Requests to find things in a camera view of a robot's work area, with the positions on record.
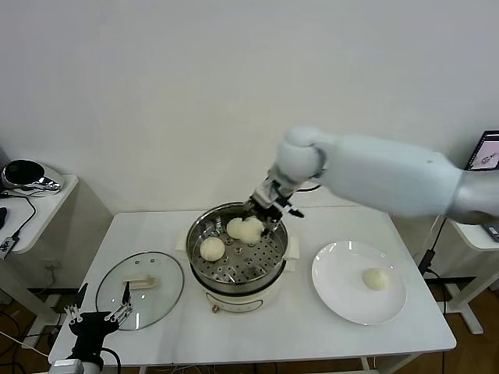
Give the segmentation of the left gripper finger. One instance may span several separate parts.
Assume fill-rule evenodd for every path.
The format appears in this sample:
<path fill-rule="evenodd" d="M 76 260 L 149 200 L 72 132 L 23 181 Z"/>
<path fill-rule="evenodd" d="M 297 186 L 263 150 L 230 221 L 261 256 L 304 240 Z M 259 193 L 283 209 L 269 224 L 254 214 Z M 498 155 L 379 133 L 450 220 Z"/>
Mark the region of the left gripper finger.
<path fill-rule="evenodd" d="M 73 303 L 65 307 L 65 313 L 69 317 L 69 324 L 80 323 L 83 317 L 80 315 L 80 308 L 83 305 L 88 283 L 85 283 L 77 292 Z"/>
<path fill-rule="evenodd" d="M 124 292 L 122 294 L 122 301 L 120 306 L 113 312 L 110 312 L 104 319 L 106 321 L 124 321 L 132 312 L 133 306 L 131 303 L 130 285 L 127 281 L 125 284 Z"/>

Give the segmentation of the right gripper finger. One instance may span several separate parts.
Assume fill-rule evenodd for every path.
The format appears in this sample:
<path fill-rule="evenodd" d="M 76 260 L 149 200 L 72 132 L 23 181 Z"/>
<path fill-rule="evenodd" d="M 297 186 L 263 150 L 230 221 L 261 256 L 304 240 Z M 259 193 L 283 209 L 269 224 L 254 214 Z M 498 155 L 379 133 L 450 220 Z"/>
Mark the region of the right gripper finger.
<path fill-rule="evenodd" d="M 274 233 L 281 224 L 282 215 L 278 216 L 267 216 L 264 218 L 264 231 L 263 236 Z"/>
<path fill-rule="evenodd" d="M 242 218 L 258 217 L 260 206 L 253 197 L 248 198 L 242 206 Z"/>

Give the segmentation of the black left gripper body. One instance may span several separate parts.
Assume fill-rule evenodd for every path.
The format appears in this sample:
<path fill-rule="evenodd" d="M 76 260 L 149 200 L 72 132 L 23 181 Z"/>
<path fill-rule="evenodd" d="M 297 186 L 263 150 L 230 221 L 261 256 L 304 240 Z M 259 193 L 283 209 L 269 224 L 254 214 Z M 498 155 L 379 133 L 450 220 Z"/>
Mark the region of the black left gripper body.
<path fill-rule="evenodd" d="M 79 319 L 69 324 L 71 332 L 76 336 L 69 359 L 79 359 L 82 362 L 102 362 L 101 349 L 104 339 L 119 329 L 110 312 L 84 312 Z"/>

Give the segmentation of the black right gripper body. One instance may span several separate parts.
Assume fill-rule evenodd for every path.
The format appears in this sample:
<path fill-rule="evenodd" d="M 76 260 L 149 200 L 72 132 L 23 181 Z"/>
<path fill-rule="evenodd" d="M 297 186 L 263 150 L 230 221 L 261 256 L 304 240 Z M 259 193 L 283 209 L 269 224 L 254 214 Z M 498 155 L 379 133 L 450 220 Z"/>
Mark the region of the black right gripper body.
<path fill-rule="evenodd" d="M 269 188 L 268 203 L 262 208 L 262 215 L 272 221 L 279 221 L 288 213 L 294 214 L 294 207 L 292 204 L 278 191 L 274 186 Z"/>

